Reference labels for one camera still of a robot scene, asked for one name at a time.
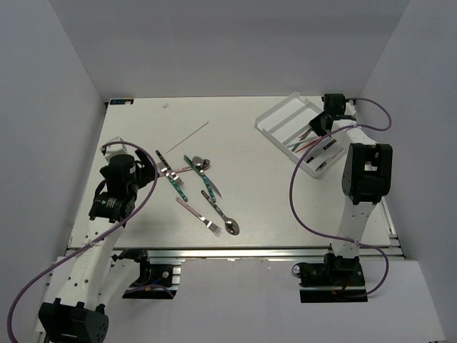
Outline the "teal chopstick long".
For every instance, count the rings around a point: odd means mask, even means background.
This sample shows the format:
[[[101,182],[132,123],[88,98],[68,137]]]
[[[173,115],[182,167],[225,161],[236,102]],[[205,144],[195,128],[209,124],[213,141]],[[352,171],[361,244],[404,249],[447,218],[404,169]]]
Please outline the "teal chopstick long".
[[[291,149],[291,151],[296,151],[300,146],[304,145],[305,141],[298,141],[295,144],[289,144],[287,147]]]

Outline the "pink handled knife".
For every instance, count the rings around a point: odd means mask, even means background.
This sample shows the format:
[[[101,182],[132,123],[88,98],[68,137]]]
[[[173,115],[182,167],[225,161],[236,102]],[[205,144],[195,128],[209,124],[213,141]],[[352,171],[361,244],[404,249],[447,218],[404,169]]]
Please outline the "pink handled knife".
[[[316,171],[320,172],[320,171],[324,170],[327,166],[331,165],[335,159],[339,158],[339,156],[341,155],[341,152],[342,151],[338,151],[333,156],[327,158],[322,164],[320,164],[318,166]]]

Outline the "white chopstick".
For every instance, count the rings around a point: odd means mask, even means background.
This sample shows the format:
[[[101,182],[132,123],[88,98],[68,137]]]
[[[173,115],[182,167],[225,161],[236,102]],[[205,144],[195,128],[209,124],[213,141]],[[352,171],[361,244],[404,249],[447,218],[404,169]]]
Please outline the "white chopstick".
[[[207,126],[209,124],[209,121],[207,121],[206,123],[202,124],[200,127],[198,127],[197,129],[195,129],[193,132],[191,132],[190,134],[188,134],[187,136],[185,136],[181,141],[179,141],[178,143],[176,143],[175,145],[173,145],[169,150],[166,151],[166,154],[168,154],[169,152],[173,151],[176,147],[180,146],[181,144],[183,144],[187,139],[191,138],[194,134],[198,133],[200,130],[202,130],[205,126]]]

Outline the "teal chopstick short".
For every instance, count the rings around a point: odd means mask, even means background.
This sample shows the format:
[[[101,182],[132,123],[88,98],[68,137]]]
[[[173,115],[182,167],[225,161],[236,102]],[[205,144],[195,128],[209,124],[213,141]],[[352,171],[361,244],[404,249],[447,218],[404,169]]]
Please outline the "teal chopstick short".
[[[298,139],[299,140],[305,139],[311,133],[311,131],[312,131],[312,129],[306,130],[302,135],[300,135],[300,137]]]

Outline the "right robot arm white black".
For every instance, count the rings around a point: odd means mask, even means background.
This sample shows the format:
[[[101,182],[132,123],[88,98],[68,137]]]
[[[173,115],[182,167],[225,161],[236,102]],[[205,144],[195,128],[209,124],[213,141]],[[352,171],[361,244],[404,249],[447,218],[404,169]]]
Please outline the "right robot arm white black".
[[[337,259],[358,259],[359,247],[368,219],[376,205],[391,188],[393,148],[380,144],[364,131],[356,118],[346,113],[350,100],[343,94],[324,94],[323,111],[311,120],[310,128],[321,148],[325,140],[335,141],[346,152],[341,178],[345,195],[338,233],[331,242],[331,253]]]

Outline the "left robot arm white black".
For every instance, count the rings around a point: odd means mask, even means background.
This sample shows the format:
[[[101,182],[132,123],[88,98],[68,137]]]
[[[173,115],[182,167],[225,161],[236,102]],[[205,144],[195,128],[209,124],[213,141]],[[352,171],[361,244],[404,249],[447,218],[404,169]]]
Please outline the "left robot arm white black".
[[[94,192],[82,251],[55,300],[39,310],[50,342],[103,342],[109,302],[130,284],[145,284],[151,276],[142,256],[122,261],[110,277],[105,270],[127,220],[139,210],[139,190],[157,180],[156,166],[142,149],[134,155],[125,149],[103,153],[108,164],[100,170],[103,179]]]

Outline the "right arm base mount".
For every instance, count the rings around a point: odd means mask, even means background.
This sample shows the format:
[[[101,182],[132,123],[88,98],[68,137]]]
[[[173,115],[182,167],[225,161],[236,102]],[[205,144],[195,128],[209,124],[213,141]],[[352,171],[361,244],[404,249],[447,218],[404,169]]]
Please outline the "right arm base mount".
[[[360,259],[324,255],[321,263],[299,262],[291,268],[299,279],[303,304],[367,302],[366,283]]]

